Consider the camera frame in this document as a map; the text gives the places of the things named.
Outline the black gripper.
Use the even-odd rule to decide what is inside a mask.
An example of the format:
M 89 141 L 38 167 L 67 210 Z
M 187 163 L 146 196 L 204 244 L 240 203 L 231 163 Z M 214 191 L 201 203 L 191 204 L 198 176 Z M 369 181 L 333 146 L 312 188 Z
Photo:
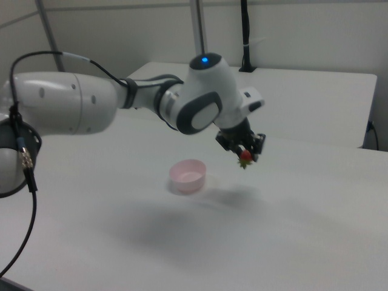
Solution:
M 232 128 L 220 129 L 215 139 L 224 150 L 235 153 L 238 158 L 243 151 L 248 150 L 253 153 L 253 161 L 257 162 L 263 150 L 266 135 L 254 133 L 249 120 L 245 118 Z

